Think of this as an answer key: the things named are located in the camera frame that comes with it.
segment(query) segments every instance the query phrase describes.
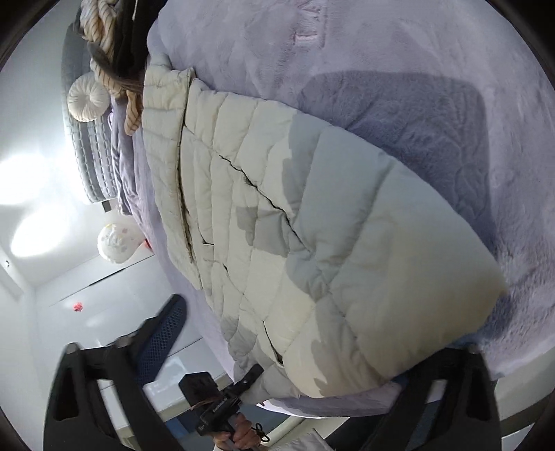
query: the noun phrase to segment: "ceiling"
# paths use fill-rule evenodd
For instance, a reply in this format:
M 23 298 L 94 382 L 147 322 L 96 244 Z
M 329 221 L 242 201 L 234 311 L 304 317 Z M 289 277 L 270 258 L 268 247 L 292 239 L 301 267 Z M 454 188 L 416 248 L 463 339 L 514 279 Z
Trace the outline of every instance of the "ceiling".
M 34 286 L 98 255 L 98 233 L 117 217 L 104 213 L 100 204 L 83 203 L 73 148 L 65 137 L 62 45 L 79 4 L 61 0 L 24 36 L 0 72 L 0 247 Z M 19 164 L 13 164 L 14 158 Z M 37 212 L 56 222 L 53 230 L 47 232 L 47 224 L 37 230 L 35 245 L 53 249 L 16 257 L 11 252 L 16 232 Z

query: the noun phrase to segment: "round pillow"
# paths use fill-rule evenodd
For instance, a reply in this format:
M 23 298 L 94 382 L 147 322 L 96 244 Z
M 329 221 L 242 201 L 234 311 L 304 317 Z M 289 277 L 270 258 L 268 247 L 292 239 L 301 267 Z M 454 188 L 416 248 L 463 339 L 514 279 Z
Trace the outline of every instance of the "round pillow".
M 69 113 L 79 122 L 89 122 L 102 116 L 110 106 L 110 94 L 94 78 L 94 73 L 81 75 L 68 93 Z
M 108 224 L 98 236 L 98 252 L 110 263 L 123 263 L 144 240 L 145 236 L 136 224 Z

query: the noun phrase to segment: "bed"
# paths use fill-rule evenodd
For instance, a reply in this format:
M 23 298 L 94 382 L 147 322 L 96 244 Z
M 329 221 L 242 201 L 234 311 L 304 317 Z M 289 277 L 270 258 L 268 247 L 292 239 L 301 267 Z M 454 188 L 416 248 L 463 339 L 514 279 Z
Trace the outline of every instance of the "bed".
M 339 8 L 339 2 L 317 0 L 245 5 L 248 12 L 226 1 L 169 0 L 149 33 L 149 50 L 168 54 L 176 69 L 195 67 L 215 89 L 282 101 L 404 162 L 473 226 L 511 286 L 486 324 L 459 344 L 477 342 L 494 378 L 553 347 L 555 92 L 549 52 L 533 46 L 534 56 L 483 0 L 418 0 L 411 7 L 399 0 L 352 1 L 349 9 L 345 2 Z M 510 8 L 497 6 L 510 16 Z M 134 180 L 129 195 L 137 200 L 130 209 L 232 374 L 203 295 L 169 260 L 140 129 L 132 144 L 127 173 Z M 390 383 L 355 397 L 274 404 L 303 416 L 370 415 L 387 410 L 399 389 Z

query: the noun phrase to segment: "striped beige fabric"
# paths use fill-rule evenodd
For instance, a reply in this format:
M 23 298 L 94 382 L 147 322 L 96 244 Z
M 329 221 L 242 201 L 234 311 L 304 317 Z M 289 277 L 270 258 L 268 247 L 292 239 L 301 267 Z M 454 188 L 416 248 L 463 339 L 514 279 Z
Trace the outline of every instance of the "striped beige fabric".
M 119 0 L 81 1 L 81 15 L 79 20 L 85 38 L 100 46 L 110 63 L 114 58 L 114 32 L 117 15 L 114 5 L 118 1 Z M 131 136 L 141 124 L 141 114 L 143 112 L 141 94 L 126 91 L 118 81 L 105 73 L 92 58 L 90 60 L 90 68 L 94 72 L 96 80 L 102 83 L 110 94 L 116 97 L 127 94 L 128 105 L 125 118 L 125 132 Z

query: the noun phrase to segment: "ceiling light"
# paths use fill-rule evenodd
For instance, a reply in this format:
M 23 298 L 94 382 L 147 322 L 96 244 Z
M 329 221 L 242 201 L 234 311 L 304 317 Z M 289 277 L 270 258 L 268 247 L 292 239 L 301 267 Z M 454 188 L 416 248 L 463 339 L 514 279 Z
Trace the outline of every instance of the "ceiling light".
M 48 165 L 34 154 L 18 154 L 0 162 L 0 204 L 34 199 L 48 180 Z
M 68 218 L 60 206 L 42 207 L 25 218 L 12 240 L 16 257 L 32 257 L 54 249 L 68 230 Z

